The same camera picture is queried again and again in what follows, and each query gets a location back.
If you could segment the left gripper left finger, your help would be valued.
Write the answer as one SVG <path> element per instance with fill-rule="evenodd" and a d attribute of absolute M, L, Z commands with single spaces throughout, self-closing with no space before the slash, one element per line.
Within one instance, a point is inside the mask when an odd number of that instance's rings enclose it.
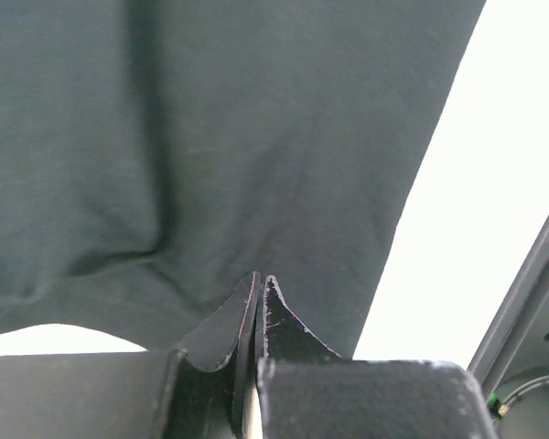
<path fill-rule="evenodd" d="M 0 357 L 0 438 L 245 438 L 259 273 L 173 348 Z"/>

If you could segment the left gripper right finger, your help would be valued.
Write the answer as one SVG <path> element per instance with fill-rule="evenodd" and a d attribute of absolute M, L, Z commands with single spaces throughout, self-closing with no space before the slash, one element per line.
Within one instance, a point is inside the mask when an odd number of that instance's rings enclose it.
<path fill-rule="evenodd" d="M 494 438 L 476 380 L 431 360 L 344 359 L 264 288 L 256 387 L 265 438 Z"/>

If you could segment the black t shirt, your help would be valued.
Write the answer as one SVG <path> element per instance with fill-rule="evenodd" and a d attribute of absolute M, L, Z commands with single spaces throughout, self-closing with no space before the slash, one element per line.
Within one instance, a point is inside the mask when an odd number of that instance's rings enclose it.
<path fill-rule="evenodd" d="M 178 341 L 249 272 L 342 356 L 480 1 L 0 1 L 0 334 Z"/>

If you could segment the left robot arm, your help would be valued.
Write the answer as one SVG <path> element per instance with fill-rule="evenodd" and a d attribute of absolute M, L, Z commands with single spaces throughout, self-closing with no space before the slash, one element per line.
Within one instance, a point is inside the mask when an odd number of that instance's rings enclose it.
<path fill-rule="evenodd" d="M 340 357 L 273 276 L 173 349 L 0 357 L 0 438 L 549 438 L 549 216 L 467 369 Z"/>

